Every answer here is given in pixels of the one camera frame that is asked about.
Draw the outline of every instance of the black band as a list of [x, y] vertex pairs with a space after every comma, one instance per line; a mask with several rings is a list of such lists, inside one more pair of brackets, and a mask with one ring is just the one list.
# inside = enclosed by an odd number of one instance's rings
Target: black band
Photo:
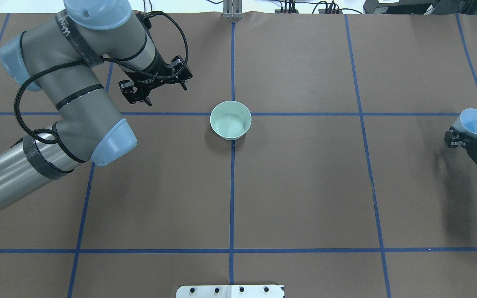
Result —
[[36, 146], [36, 141], [29, 135], [23, 137], [23, 153], [25, 153], [25, 158], [27, 158], [31, 166], [48, 179], [57, 180], [73, 172], [73, 170], [62, 171], [51, 162], [48, 162], [41, 155], [38, 146]]
[[[56, 132], [56, 134], [58, 134], [58, 130], [56, 130], [56, 124], [57, 123], [58, 122], [55, 122], [55, 124], [53, 124], [53, 132]], [[81, 160], [78, 157], [74, 156], [74, 154], [72, 154], [71, 151], [69, 151], [69, 149], [66, 147], [66, 145], [64, 145], [64, 142], [62, 142], [61, 139], [58, 141], [58, 145], [60, 146], [60, 149], [62, 149], [62, 151], [64, 151], [64, 153], [68, 157], [70, 157], [72, 160], [74, 160], [76, 162], [80, 162], [80, 163], [85, 163], [86, 162], [85, 160]]]
[[104, 89], [104, 86], [102, 86], [102, 84], [96, 84], [96, 85], [92, 85], [89, 87], [85, 87], [84, 89], [78, 90], [77, 92], [71, 94], [70, 96], [64, 98], [63, 100], [60, 100], [56, 104], [55, 108], [57, 111], [59, 111], [62, 107], [70, 103], [72, 100], [77, 99], [80, 96], [83, 96], [84, 94], [97, 90], [97, 89]]
[[131, 60], [131, 59], [134, 59], [135, 57], [139, 56], [140, 53], [142, 53], [142, 51], [145, 49], [146, 47], [146, 41], [147, 41], [147, 38], [148, 36], [145, 35], [145, 43], [142, 45], [142, 47], [140, 48], [139, 51], [137, 51], [137, 53], [135, 53], [134, 55], [128, 57], [128, 58], [124, 58], [124, 59], [117, 59], [119, 61], [128, 61], [128, 60]]
[[103, 63], [99, 55], [97, 55], [89, 43], [86, 42], [82, 34], [80, 34], [75, 22], [68, 16], [66, 10], [62, 10], [61, 12], [57, 13], [55, 20], [58, 24], [58, 28], [60, 28], [62, 31], [62, 34], [66, 37], [71, 46], [78, 52], [87, 66], [94, 67]]

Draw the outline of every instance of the light blue cap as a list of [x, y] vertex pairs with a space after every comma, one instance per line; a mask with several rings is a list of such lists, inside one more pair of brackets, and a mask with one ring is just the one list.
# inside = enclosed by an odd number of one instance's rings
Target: light blue cap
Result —
[[64, 0], [64, 6], [75, 23], [92, 30], [115, 29], [132, 15], [128, 0]]
[[91, 161], [97, 166], [106, 166], [125, 155], [137, 145], [137, 139], [130, 125], [123, 118], [104, 136], [91, 154]]
[[[25, 62], [23, 61], [23, 55], [21, 53], [21, 36], [23, 36], [24, 33], [25, 32], [22, 32], [14, 37], [0, 49], [0, 61], [3, 68], [5, 68], [7, 73], [12, 76], [19, 85], [22, 85], [31, 77], [25, 67]], [[36, 83], [32, 82], [27, 86], [27, 90], [40, 91], [41, 88], [36, 85]]]

